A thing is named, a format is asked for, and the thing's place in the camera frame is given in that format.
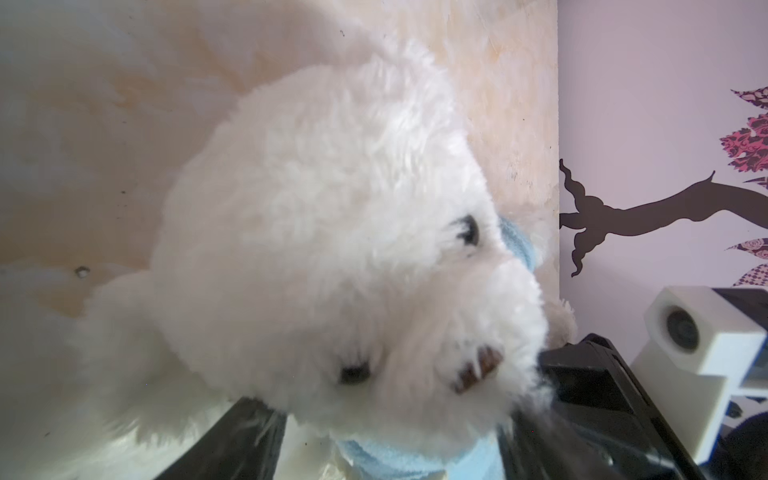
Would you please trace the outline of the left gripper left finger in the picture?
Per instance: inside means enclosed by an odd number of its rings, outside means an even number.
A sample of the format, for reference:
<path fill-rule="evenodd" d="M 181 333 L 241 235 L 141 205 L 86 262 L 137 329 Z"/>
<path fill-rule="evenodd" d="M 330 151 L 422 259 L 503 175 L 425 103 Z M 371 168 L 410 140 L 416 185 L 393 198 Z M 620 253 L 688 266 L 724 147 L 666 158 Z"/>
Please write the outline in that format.
<path fill-rule="evenodd" d="M 271 480 L 287 416 L 242 398 L 157 480 Z"/>

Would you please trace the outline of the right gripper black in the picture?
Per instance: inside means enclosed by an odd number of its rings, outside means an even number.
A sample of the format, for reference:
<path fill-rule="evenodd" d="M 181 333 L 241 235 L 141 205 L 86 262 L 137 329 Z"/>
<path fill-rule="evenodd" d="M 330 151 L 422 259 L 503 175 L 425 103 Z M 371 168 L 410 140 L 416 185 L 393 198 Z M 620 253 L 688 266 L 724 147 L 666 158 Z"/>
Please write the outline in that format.
<path fill-rule="evenodd" d="M 589 334 L 544 351 L 555 410 L 626 479 L 702 479 L 704 474 L 631 372 L 613 343 Z M 718 440 L 713 479 L 767 480 L 767 413 Z"/>

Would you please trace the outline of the white teddy bear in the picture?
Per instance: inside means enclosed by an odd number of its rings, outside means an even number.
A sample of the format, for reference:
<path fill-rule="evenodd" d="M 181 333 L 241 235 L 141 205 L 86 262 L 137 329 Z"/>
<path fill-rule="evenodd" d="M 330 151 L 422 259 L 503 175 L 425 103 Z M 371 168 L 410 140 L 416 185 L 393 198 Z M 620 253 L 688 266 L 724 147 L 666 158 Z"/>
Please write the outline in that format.
<path fill-rule="evenodd" d="M 148 268 L 93 292 L 75 345 L 115 436 L 180 439 L 248 398 L 336 449 L 449 460 L 498 440 L 570 332 L 536 277 L 555 238 L 542 206 L 497 210 L 431 53 L 366 38 L 239 101 L 170 189 Z M 460 393 L 482 347 L 501 363 Z"/>

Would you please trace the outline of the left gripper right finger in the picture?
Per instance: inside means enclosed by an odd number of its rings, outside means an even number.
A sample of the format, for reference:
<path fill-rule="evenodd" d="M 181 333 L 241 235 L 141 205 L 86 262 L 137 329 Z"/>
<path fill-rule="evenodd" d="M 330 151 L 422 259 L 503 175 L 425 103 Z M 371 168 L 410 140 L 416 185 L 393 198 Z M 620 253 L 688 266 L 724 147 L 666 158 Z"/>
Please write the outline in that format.
<path fill-rule="evenodd" d="M 552 410 L 519 409 L 498 430 L 507 479 L 616 480 L 622 475 Z"/>

